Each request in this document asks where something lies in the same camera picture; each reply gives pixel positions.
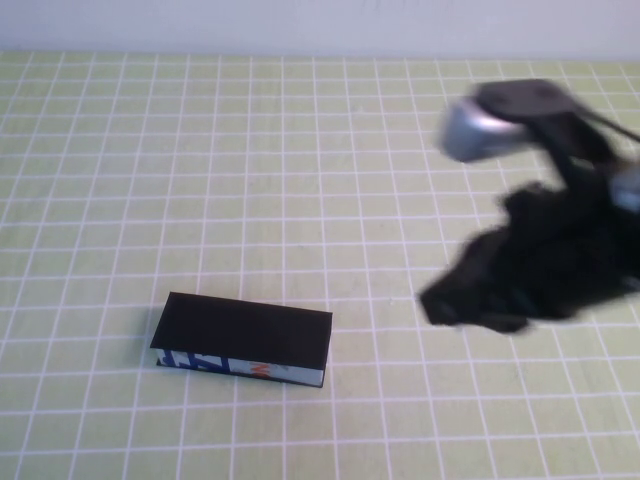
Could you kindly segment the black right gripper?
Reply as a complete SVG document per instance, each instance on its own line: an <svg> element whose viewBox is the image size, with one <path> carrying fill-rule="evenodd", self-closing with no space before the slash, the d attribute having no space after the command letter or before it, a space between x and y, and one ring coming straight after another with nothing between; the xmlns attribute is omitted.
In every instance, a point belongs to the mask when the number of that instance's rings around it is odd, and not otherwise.
<svg viewBox="0 0 640 480"><path fill-rule="evenodd" d="M419 294L431 324L516 334L530 319L559 321L639 291L639 222L599 181L551 190L539 182L507 193L508 228L465 244Z"/></svg>

